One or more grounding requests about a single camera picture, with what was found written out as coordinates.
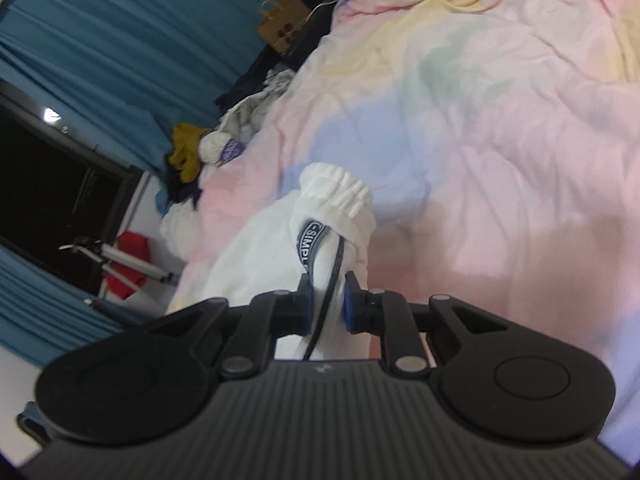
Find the metal screw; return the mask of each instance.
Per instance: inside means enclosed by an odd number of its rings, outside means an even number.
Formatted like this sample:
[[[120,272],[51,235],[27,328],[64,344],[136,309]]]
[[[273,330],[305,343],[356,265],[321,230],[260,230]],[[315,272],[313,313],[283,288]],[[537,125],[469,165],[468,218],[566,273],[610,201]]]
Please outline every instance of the metal screw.
[[[428,367],[428,362],[417,355],[405,355],[396,361],[396,368],[406,374],[417,374]]]
[[[254,368],[254,362],[248,357],[236,355],[222,361],[222,369],[228,374],[244,374]]]

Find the round black pad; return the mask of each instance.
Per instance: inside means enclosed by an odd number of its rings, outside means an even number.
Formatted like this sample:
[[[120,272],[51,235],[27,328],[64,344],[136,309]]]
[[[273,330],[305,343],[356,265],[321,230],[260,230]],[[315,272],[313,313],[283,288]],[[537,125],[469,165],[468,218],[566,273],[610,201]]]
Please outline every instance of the round black pad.
[[[523,399],[551,399],[564,392],[571,377],[562,365],[539,357],[519,357],[498,366],[495,381]]]
[[[125,332],[47,366],[36,400],[59,436],[123,446],[184,425],[200,411],[209,389],[209,373],[183,340]]]
[[[440,391],[477,430],[551,444],[596,435],[615,387],[595,357],[521,328],[465,341],[444,365]]]

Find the ceiling light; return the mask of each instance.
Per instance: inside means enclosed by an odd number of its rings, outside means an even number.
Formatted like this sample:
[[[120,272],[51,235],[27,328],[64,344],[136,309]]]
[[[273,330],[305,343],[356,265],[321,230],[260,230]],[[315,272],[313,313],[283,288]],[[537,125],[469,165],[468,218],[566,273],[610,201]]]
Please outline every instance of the ceiling light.
[[[43,119],[46,123],[53,124],[60,120],[60,114],[55,113],[51,108],[44,110]]]

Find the bed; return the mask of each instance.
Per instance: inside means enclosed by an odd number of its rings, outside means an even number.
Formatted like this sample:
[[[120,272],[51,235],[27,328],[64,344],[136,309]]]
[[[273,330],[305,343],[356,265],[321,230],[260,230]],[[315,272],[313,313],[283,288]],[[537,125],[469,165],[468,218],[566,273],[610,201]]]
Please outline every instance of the bed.
[[[446,292],[612,370],[640,460],[640,0],[340,0],[246,152],[207,181],[172,310],[312,162],[372,190],[369,288]]]

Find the white wall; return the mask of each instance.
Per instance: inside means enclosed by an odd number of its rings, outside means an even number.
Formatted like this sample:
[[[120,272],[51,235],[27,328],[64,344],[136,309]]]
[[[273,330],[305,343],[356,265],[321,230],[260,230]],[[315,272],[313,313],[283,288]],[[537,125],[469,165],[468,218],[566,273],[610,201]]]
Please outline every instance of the white wall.
[[[40,370],[0,347],[0,450],[15,465],[24,462],[40,446],[15,425],[15,416],[34,399]]]

